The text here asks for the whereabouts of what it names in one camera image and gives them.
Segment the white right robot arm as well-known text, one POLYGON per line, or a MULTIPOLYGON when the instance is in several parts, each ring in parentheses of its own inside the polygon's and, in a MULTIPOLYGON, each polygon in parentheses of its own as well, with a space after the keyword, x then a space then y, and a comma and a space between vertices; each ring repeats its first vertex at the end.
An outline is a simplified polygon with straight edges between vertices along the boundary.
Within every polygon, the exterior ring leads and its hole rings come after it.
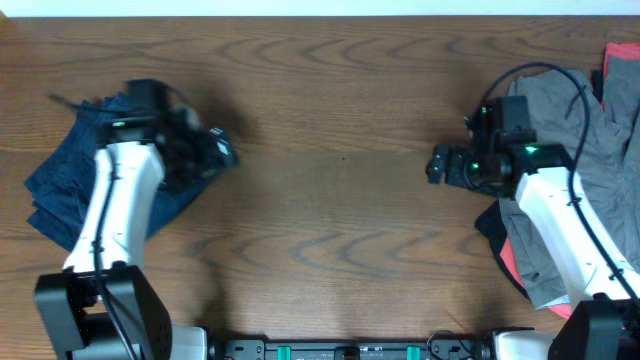
POLYGON ((540 234, 569 297, 571 315, 558 334, 496 331, 490 358, 638 358, 639 274, 593 210, 563 146, 441 144, 425 172, 432 184, 513 199, 540 234))

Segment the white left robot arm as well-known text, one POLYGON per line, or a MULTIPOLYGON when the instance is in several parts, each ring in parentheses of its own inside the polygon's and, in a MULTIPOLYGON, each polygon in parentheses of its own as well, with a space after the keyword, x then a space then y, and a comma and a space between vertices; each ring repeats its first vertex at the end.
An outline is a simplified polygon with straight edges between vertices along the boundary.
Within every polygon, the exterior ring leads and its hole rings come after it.
POLYGON ((35 303, 59 359, 207 359, 207 331, 173 324, 146 279, 144 246, 168 170, 183 186, 226 167, 226 133, 196 112, 109 120, 98 131, 95 184, 80 236, 60 272, 42 275, 35 303))

